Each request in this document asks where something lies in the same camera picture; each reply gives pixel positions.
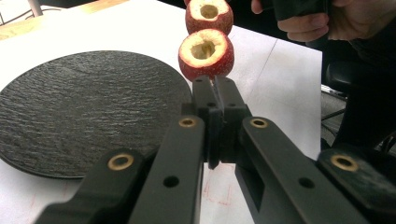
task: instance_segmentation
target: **brass insert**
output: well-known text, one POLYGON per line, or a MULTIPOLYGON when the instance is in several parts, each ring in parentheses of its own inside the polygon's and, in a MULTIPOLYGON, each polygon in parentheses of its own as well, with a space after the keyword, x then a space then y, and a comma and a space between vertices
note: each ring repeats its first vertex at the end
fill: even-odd
POLYGON ((267 121, 264 119, 251 119, 250 124, 255 128, 266 128, 268 127, 267 121))
POLYGON ((132 163, 134 163, 133 156, 126 153, 121 153, 112 157, 110 161, 108 161, 107 166, 110 170, 120 171, 130 167, 132 163))
POLYGON ((190 128, 195 126, 195 124, 196 124, 195 119, 190 119, 190 118, 181 119, 178 122, 178 125, 180 125, 183 128, 190 128))
POLYGON ((204 5, 201 7, 201 15, 207 19, 213 19, 219 15, 219 11, 215 6, 204 5))
POLYGON ((334 166, 350 172, 355 172, 359 169, 359 165, 350 157, 344 155, 333 155, 331 162, 334 166))

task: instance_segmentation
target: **mounting hole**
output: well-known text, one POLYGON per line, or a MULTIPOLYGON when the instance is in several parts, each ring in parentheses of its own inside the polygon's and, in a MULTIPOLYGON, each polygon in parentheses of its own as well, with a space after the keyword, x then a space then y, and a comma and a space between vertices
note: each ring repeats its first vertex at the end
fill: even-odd
POLYGON ((112 157, 108 161, 107 167, 113 171, 120 171, 130 167, 132 163, 134 163, 133 156, 126 153, 121 153, 119 155, 112 157))
POLYGON ((167 188, 174 188, 178 185, 178 178, 174 175, 170 175, 163 180, 163 185, 167 188))
POLYGON ((195 124, 196 124, 195 119, 190 119, 190 118, 181 119, 178 122, 178 125, 180 125, 183 128, 190 128, 195 126, 195 124))
POLYGON ((267 121, 264 119, 251 119, 250 124, 256 128, 266 128, 268 126, 267 121))
POLYGON ((350 157, 344 155, 333 155, 331 162, 334 166, 345 170, 354 172, 359 169, 359 165, 350 157))
POLYGON ((312 189, 315 187, 314 182, 306 177, 301 177, 300 179, 298 179, 298 183, 306 189, 312 189))

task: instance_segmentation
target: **black mechanical arm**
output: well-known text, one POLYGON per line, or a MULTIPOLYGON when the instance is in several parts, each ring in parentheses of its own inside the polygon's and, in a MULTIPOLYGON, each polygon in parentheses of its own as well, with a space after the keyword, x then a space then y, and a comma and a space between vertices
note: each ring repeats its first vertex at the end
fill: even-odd
POLYGON ((232 80, 198 77, 156 155, 111 150, 36 224, 199 223, 203 164, 220 161, 236 164, 255 223, 396 220, 396 188, 359 155, 332 148, 311 161, 271 120, 251 116, 232 80))

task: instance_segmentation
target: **person's hand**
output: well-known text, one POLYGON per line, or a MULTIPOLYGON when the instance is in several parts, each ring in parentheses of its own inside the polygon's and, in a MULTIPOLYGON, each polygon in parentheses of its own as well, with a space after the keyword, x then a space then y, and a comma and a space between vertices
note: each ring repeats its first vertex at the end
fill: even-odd
MULTIPOLYGON (((254 13, 262 12, 260 0, 251 1, 254 13)), ((331 16, 325 13, 279 21, 290 40, 308 42, 329 32, 335 40, 367 39, 396 17, 396 0, 332 0, 331 16)))

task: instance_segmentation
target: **cored apple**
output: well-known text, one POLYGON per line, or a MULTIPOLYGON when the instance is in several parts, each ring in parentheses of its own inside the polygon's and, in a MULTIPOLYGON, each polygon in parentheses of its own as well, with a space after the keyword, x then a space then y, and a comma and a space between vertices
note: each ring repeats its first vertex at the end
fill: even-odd
POLYGON ((204 29, 218 29, 228 35, 233 28, 233 10, 225 0, 191 0, 186 8, 189 35, 204 29))
POLYGON ((186 79, 199 76, 226 77, 233 69, 234 53, 230 38, 222 31, 204 29, 187 36, 178 50, 178 64, 186 79))

